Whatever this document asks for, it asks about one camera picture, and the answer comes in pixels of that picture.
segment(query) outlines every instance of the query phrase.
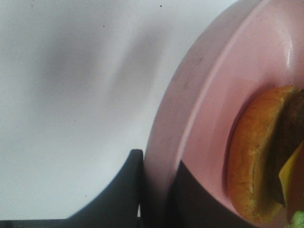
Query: sesame-free bun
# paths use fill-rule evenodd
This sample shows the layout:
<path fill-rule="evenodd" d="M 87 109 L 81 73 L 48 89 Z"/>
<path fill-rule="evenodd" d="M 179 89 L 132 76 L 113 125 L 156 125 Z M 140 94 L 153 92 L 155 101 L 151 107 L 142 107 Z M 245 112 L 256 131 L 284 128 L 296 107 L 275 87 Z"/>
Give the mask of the sesame-free bun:
<path fill-rule="evenodd" d="M 282 208 L 267 187 L 266 161 L 282 110 L 297 93 L 294 86 L 261 93 L 234 131 L 228 158 L 228 195 L 236 211 L 253 223 L 269 223 Z"/>

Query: white surface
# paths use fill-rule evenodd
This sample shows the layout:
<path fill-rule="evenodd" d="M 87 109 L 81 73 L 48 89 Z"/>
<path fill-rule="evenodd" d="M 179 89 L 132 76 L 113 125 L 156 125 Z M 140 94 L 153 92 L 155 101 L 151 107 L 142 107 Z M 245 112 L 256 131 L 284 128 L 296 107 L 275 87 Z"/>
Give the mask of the white surface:
<path fill-rule="evenodd" d="M 2 1 L 0 220 L 63 219 L 97 196 L 233 2 Z"/>

